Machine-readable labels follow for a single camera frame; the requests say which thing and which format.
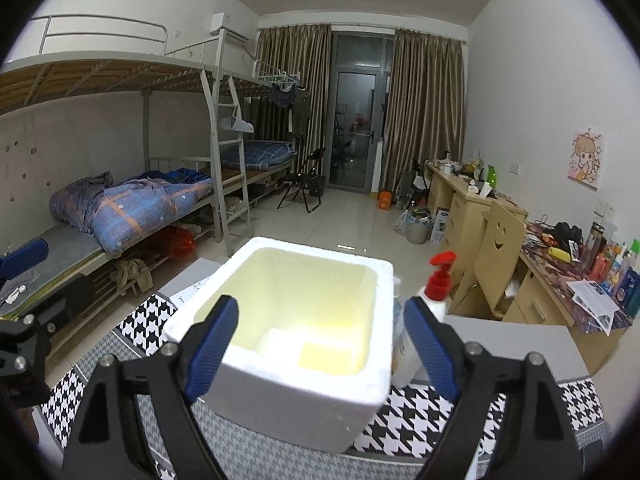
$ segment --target trash can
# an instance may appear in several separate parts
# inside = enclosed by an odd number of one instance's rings
[[[406,239],[412,244],[421,245],[427,241],[428,237],[429,223],[420,222],[417,218],[409,216],[406,226]]]
[[[324,176],[319,176],[309,183],[309,195],[320,198],[324,196]]]

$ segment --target cartoon girl poster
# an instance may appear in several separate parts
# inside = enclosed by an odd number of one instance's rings
[[[586,133],[575,134],[568,177],[598,189],[602,172],[604,139],[589,128]]]

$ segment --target brown curtain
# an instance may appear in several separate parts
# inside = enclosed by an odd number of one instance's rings
[[[311,121],[302,144],[297,145],[299,170],[306,156],[324,145],[330,57],[331,26],[328,24],[266,28],[260,32],[258,59],[290,74],[300,72],[302,86],[309,90]],[[288,109],[278,108],[268,98],[260,99],[254,122],[256,138],[291,140],[288,121]]]
[[[465,79],[459,41],[398,30],[386,115],[383,189],[394,191],[400,173],[440,158],[462,158]]]

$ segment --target tile floor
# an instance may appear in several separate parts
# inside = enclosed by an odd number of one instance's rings
[[[413,245],[396,234],[394,225],[401,213],[398,209],[382,211],[376,208],[376,200],[367,195],[327,189],[322,205],[308,214],[302,197],[295,203],[285,202],[281,209],[276,209],[280,197],[280,194],[270,196],[252,210],[254,235],[387,260],[393,264],[396,276],[402,278],[403,296],[414,294],[431,274],[429,259],[436,254],[438,247],[428,242]],[[232,232],[240,233],[244,222],[238,220],[230,228]],[[238,249],[246,238],[232,237],[232,241]],[[351,247],[353,251],[338,245]],[[212,235],[198,241],[197,252],[198,257],[219,263],[228,259],[225,245],[216,243]],[[160,266],[153,273],[154,289],[147,295],[161,288],[190,263],[167,262]],[[88,324],[90,332],[84,331],[82,339],[75,342],[75,348],[66,359],[47,375],[47,383],[51,386],[57,383],[79,358],[144,299],[128,293],[101,311]]]

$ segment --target blue gripper pad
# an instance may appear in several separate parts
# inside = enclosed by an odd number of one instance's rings
[[[238,326],[238,317],[238,302],[222,296],[207,318],[193,325],[182,339],[181,386],[188,403],[193,404],[209,391]]]
[[[452,327],[436,319],[421,298],[407,300],[403,319],[432,386],[449,402],[456,402],[466,376],[462,340]]]

